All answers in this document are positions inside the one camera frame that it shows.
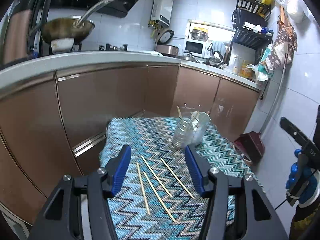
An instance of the wok handle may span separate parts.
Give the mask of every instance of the wok handle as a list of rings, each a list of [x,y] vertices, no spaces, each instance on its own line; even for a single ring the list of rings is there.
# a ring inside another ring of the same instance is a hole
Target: wok handle
[[[34,27],[32,26],[33,23],[36,22],[36,18],[38,15],[38,12],[40,10],[40,0],[36,0],[35,2],[35,8],[33,11],[33,17],[32,23],[30,24],[29,34],[28,34],[28,41],[27,41],[27,53],[32,54],[33,53],[33,46],[35,43],[35,36],[36,33],[40,30],[42,25],[44,25],[47,22],[49,7],[50,7],[51,0],[44,0],[44,4],[41,11],[41,18],[38,24],[36,24]]]
[[[114,0],[101,0],[100,2],[92,6],[89,10],[86,11],[86,13],[81,17],[81,19],[78,20],[78,22],[76,23],[76,27],[80,28],[81,25],[85,22],[86,19],[88,19],[88,17],[91,14],[93,14],[94,12],[98,11],[99,9],[101,9],[102,7],[106,6],[108,3],[111,3],[113,1]]]

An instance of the microwave oven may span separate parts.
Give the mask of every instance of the microwave oven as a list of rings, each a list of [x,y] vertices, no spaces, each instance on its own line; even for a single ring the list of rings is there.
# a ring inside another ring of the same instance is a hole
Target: microwave oven
[[[184,42],[183,48],[191,52],[193,56],[209,58],[210,51],[207,50],[209,45],[210,45],[210,42],[186,39]]]

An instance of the dish rack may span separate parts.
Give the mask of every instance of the dish rack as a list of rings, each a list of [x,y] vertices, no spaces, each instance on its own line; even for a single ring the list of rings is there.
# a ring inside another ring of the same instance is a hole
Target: dish rack
[[[259,62],[261,51],[272,42],[272,36],[264,33],[255,33],[251,28],[243,26],[245,22],[254,25],[267,26],[271,15],[271,6],[257,0],[237,0],[236,9],[232,13],[233,35],[230,44],[229,59],[233,43],[246,46],[256,51],[255,62]]]

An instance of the blue gripper pad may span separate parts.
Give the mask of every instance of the blue gripper pad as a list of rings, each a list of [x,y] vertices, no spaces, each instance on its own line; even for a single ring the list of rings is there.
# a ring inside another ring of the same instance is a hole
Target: blue gripper pad
[[[211,166],[206,159],[197,154],[194,145],[186,147],[184,157],[196,192],[202,198],[209,197],[208,194],[213,191],[213,183],[208,177]]]
[[[120,190],[124,181],[124,176],[127,173],[127,169],[131,160],[131,148],[129,145],[123,145],[120,153],[117,157],[108,161],[105,166],[108,176],[107,185],[103,187],[107,189],[108,197],[113,198]]]

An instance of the window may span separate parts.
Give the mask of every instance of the window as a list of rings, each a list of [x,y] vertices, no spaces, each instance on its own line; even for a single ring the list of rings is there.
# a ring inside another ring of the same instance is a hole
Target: window
[[[209,41],[223,41],[225,45],[228,45],[232,37],[232,28],[226,26],[218,27],[215,24],[209,24],[210,23],[201,24],[191,21],[190,28],[188,31],[188,39],[191,39],[190,32],[193,30],[193,28],[200,27],[208,30]]]

